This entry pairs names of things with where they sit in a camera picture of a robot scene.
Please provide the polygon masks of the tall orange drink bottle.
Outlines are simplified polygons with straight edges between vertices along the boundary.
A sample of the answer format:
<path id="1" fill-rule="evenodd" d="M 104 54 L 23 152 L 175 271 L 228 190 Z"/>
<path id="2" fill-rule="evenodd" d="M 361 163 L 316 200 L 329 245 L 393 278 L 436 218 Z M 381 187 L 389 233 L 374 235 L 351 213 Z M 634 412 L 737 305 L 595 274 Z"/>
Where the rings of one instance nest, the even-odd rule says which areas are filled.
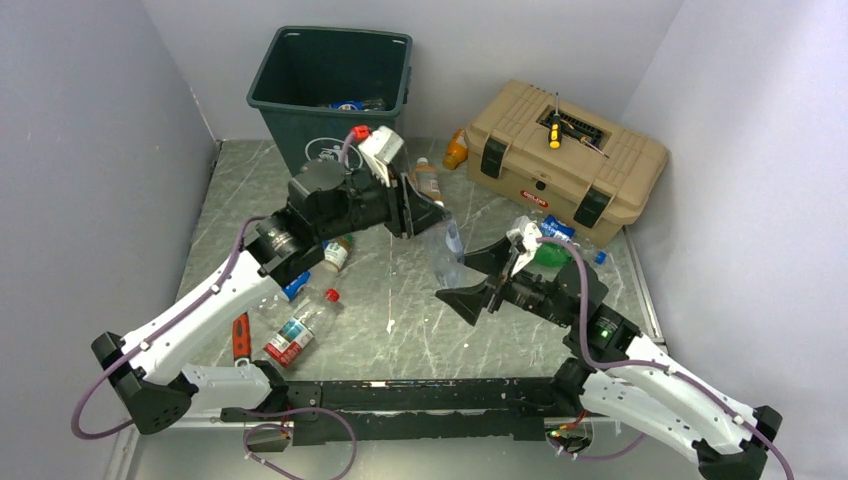
<path id="1" fill-rule="evenodd" d="M 417 189 L 431 198 L 435 203 L 443 206 L 443 195 L 438 183 L 437 172 L 427 158 L 419 157 L 416 160 L 414 179 Z"/>

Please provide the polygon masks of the blue label bottle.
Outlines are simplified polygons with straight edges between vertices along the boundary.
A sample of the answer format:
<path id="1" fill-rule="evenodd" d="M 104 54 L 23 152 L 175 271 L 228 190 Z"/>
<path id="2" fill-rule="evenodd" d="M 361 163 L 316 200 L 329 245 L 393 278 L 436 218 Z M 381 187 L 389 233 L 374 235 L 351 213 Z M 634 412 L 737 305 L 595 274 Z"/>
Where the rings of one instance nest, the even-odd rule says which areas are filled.
<path id="1" fill-rule="evenodd" d="M 540 224 L 540 230 L 545 237 L 558 238 L 563 241 L 574 242 L 576 230 L 553 215 L 548 215 Z M 602 265 L 607 260 L 608 254 L 595 247 L 588 240 L 577 241 L 575 247 L 580 249 L 583 256 L 597 265 Z"/>

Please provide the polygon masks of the clear bottle red cap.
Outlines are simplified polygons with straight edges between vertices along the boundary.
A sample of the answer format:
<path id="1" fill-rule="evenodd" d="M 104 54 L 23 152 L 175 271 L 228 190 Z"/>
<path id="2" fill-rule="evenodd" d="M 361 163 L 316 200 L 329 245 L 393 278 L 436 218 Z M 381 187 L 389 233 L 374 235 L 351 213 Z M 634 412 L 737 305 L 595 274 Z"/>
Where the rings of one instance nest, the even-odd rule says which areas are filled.
<path id="1" fill-rule="evenodd" d="M 290 367 L 311 342 L 332 331 L 341 311 L 340 298 L 334 288 L 308 288 L 293 314 L 265 344 L 264 352 L 281 367 Z"/>

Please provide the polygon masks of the green plastic bottle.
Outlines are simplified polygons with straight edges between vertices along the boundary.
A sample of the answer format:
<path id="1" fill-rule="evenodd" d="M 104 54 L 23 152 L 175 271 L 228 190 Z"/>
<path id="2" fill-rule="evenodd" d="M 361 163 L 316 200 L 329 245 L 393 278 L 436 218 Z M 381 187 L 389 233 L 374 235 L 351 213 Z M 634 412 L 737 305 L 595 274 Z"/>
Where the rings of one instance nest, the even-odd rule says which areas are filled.
<path id="1" fill-rule="evenodd" d="M 542 243 L 536 250 L 534 261 L 547 268 L 559 269 L 573 262 L 571 253 L 556 243 Z"/>

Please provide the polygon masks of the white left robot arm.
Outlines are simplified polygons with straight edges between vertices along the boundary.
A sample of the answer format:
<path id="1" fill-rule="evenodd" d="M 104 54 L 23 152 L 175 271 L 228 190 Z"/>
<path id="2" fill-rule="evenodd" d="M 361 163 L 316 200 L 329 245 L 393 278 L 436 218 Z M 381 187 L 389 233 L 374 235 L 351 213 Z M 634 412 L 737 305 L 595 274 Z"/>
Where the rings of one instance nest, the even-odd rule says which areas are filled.
<path id="1" fill-rule="evenodd" d="M 92 351 L 141 434 L 160 432 L 191 411 L 282 416 L 288 385 L 268 362 L 244 367 L 193 364 L 196 350 L 261 300 L 324 257 L 327 242 L 376 225 L 411 238 L 447 220 L 448 210 L 393 168 L 347 170 L 310 162 L 288 184 L 283 208 L 241 226 L 224 262 L 181 300 L 127 334 L 107 332 Z"/>

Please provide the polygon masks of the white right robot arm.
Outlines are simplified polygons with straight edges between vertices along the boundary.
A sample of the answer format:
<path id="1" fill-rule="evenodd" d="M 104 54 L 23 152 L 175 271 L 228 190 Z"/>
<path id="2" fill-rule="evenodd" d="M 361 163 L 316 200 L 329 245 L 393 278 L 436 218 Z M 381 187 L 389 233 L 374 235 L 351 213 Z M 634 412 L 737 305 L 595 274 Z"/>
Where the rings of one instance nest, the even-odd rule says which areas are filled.
<path id="1" fill-rule="evenodd" d="M 524 271 L 521 261 L 552 241 L 502 238 L 465 258 L 467 267 L 486 274 L 484 281 L 435 295 L 469 325 L 483 311 L 510 303 L 567 329 L 563 343 L 572 355 L 551 379 L 551 401 L 560 413 L 589 411 L 621 421 L 676 450 L 704 479 L 759 479 L 770 457 L 793 478 L 774 443 L 781 414 L 708 386 L 605 305 L 605 285 L 575 247 L 563 245 L 573 261 L 552 280 Z"/>

